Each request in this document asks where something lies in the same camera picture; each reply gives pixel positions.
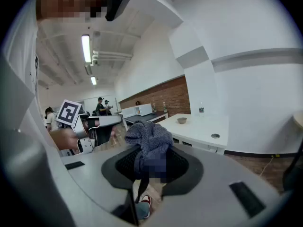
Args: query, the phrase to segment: wall trim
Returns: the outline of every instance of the wall trim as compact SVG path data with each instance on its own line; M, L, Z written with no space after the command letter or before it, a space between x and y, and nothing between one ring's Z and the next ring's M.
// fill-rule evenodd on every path
M255 157L255 158L271 158L272 156L275 156L275 154L258 154L258 153L246 153L246 152L238 152L238 151L231 151L231 150L225 150L225 155L232 155L232 156L240 156L240 157ZM286 158L286 157L294 157L297 153L285 153L285 154L279 154L280 157L278 158Z

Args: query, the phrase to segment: black slot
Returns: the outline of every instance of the black slot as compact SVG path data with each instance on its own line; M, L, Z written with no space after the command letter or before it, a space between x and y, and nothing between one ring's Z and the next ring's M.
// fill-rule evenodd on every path
M77 168L77 167L83 166L83 165L85 165L83 162L76 161L76 162L73 162L73 163L66 164L65 167L66 167L67 170L71 170L71 169L74 169L74 168Z
M259 214L265 205L257 198L257 196L250 190L244 182L230 184L229 187L236 195L250 218Z

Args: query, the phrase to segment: red brick wall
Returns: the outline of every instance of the red brick wall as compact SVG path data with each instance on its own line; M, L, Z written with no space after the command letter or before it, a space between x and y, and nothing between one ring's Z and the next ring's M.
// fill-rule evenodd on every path
M190 114L185 76L162 83L121 101L121 109L135 106L137 101L141 104L150 103L152 107L155 104L158 111L163 111L163 102L165 102L169 117L178 113Z

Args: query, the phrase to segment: gray panel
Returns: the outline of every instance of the gray panel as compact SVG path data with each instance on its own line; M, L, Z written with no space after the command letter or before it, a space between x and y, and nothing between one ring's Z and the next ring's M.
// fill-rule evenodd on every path
M209 58L203 46L177 58L177 61L184 69L200 64L206 60L209 60Z
M52 181L42 144L13 130L1 134L1 168L26 206L47 221L48 226L75 226Z
M35 95L15 74L9 63L0 56L1 124L7 129L18 129Z

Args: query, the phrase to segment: microwave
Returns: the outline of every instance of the microwave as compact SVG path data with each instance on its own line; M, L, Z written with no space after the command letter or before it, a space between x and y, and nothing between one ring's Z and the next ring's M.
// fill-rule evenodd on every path
M134 107L135 114L145 116L152 113L152 105L151 104L143 104Z
M123 118L128 118L136 115L134 107L122 109L121 113L123 115Z

